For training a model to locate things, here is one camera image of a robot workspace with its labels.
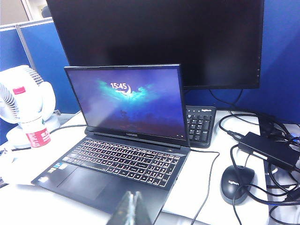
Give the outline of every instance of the red label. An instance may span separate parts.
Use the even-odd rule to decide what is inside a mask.
[[[26,134],[26,136],[30,141],[30,145],[33,148],[44,146],[45,144],[51,141],[50,134],[47,131],[47,128],[37,131],[35,133]]]
[[[19,95],[19,94],[22,94],[22,93],[25,92],[25,88],[24,88],[24,86],[23,87],[19,87],[19,88],[14,88],[13,92],[14,92],[15,95]]]

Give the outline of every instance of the laptop hinge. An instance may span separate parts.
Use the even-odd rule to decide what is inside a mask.
[[[148,144],[161,145],[161,146],[165,146],[165,147],[172,147],[172,148],[176,148],[176,149],[181,148],[180,145],[176,145],[176,144],[155,142],[155,141],[144,140],[144,139],[140,139],[140,138],[124,137],[124,136],[118,136],[118,135],[112,135],[112,134],[104,134],[104,133],[92,132],[92,131],[88,131],[88,130],[85,130],[85,133],[86,133],[86,135],[89,135],[89,136],[90,135],[100,135],[100,136],[107,136],[107,137],[115,137],[115,138],[119,138],[119,139],[123,139],[123,140],[132,140],[135,142],[142,142],[142,143],[148,143]]]

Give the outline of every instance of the computer mouse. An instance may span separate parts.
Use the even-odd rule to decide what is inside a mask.
[[[239,169],[244,184],[251,184],[255,174],[254,170],[241,165],[238,165],[237,167]],[[225,202],[229,204],[233,203],[233,197],[239,187],[240,183],[238,180],[238,176],[236,174],[234,166],[231,165],[224,170],[220,184],[221,196],[223,197]],[[246,191],[244,190],[244,188],[241,188],[236,193],[235,204],[241,204],[246,199],[246,197]]]

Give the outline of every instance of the desk fan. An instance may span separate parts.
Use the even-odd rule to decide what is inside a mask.
[[[18,123],[6,135],[14,147],[30,146],[25,133],[28,133],[28,129],[38,131],[39,128],[35,126],[38,120],[41,125],[45,122],[47,132],[60,126],[53,115],[55,103],[52,85],[29,66],[22,65],[0,72],[0,118],[8,123]]]

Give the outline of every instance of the mouse logo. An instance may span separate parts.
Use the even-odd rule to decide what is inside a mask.
[[[239,186],[239,185],[240,185],[239,183],[237,183],[237,182],[234,182],[234,181],[231,181],[231,180],[229,180],[229,181],[228,181],[228,183],[230,183],[230,184],[234,184],[234,185],[237,185],[237,186]]]

